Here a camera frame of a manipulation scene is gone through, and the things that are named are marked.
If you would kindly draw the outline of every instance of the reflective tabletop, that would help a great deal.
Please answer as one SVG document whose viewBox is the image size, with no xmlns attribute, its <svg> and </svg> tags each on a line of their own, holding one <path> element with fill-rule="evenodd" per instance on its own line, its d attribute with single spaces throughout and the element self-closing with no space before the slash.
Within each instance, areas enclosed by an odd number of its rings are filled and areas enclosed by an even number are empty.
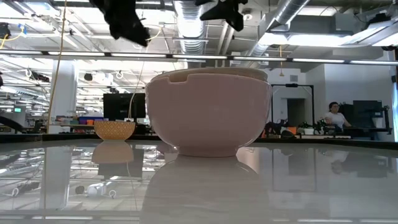
<svg viewBox="0 0 398 224">
<path fill-rule="evenodd" d="M 161 141 L 0 144 L 0 223 L 398 223 L 398 151 Z"/>
</svg>

